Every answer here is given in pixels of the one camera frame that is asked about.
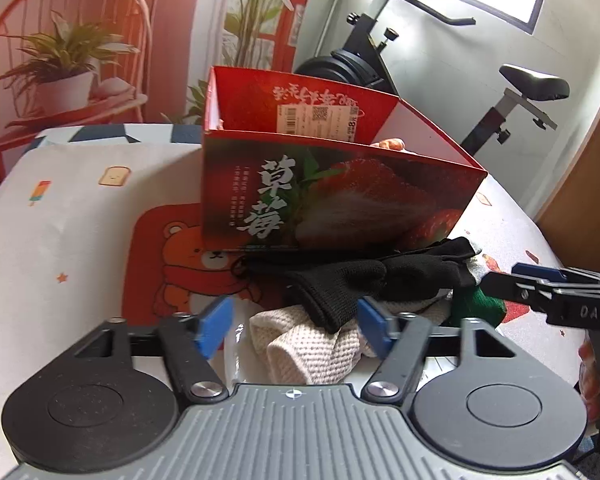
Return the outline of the person's right hand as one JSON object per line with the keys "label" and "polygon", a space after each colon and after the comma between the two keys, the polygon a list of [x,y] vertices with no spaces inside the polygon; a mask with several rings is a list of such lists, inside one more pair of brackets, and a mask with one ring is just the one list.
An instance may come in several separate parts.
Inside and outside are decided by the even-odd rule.
{"label": "person's right hand", "polygon": [[579,348],[580,395],[588,413],[588,421],[596,422],[600,418],[600,374],[596,372],[595,352],[590,338],[585,337]]}

